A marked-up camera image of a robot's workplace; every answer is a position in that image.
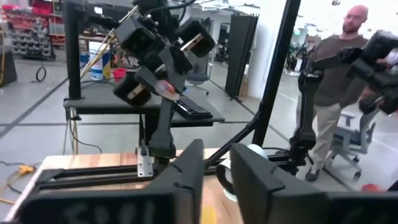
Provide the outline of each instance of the gray office chair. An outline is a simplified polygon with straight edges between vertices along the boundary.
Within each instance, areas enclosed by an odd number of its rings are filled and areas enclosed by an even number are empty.
[[[198,58],[192,53],[188,54],[188,59],[191,61],[193,69],[187,74],[186,81],[191,84],[187,87],[192,87],[196,88],[197,90],[205,91],[206,95],[209,95],[209,91],[199,85],[210,80],[213,64],[208,63],[208,57]]]
[[[345,125],[338,125],[336,133],[333,136],[331,152],[325,162],[331,164],[336,156],[341,156],[358,170],[354,178],[360,178],[362,168],[358,165],[358,156],[368,153],[369,145],[372,142],[373,130],[376,125],[375,123],[371,125],[371,121],[378,112],[379,110],[374,110],[372,113],[362,115],[359,121],[359,129],[351,127],[351,120],[355,116],[343,112],[341,116],[345,118]]]

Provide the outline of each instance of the black pole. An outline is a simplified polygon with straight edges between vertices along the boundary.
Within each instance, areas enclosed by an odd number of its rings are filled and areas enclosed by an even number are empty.
[[[275,50],[272,56],[271,67],[268,73],[266,88],[259,106],[259,125],[257,125],[257,128],[254,131],[252,140],[252,143],[257,144],[258,146],[262,146],[266,137],[280,78],[284,69],[285,59],[289,51],[294,24],[296,22],[297,15],[299,14],[300,3],[301,0],[286,0]]]
[[[63,24],[65,26],[65,51],[69,78],[69,99],[81,99],[80,88],[80,53],[79,53],[79,18],[76,5],[70,0],[63,1]]]

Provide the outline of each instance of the wooden table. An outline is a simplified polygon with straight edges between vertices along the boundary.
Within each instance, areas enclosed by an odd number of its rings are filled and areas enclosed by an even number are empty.
[[[209,158],[217,149],[205,149],[204,157]],[[131,165],[136,164],[136,155],[132,153],[122,154],[94,154],[94,155],[75,155],[75,156],[48,156],[44,159],[42,165],[37,172],[33,175],[21,196],[17,199],[15,205],[11,208],[6,217],[6,221],[10,221],[18,207],[27,197],[32,190],[35,181],[40,173],[45,169],[73,169],[73,168],[86,168],[86,167],[106,167],[118,165]],[[93,187],[91,189],[136,189],[144,187],[141,184],[118,184]],[[215,211],[217,224],[243,224],[238,204],[228,200],[223,193],[223,188],[218,182],[217,178],[205,177],[203,184],[202,205],[204,208],[209,208]]]

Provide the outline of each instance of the metal bracket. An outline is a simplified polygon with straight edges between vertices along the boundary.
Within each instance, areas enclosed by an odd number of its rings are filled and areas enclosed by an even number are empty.
[[[149,156],[147,149],[138,147],[137,149],[137,175],[138,177],[152,177],[154,168],[152,166],[153,158]]]

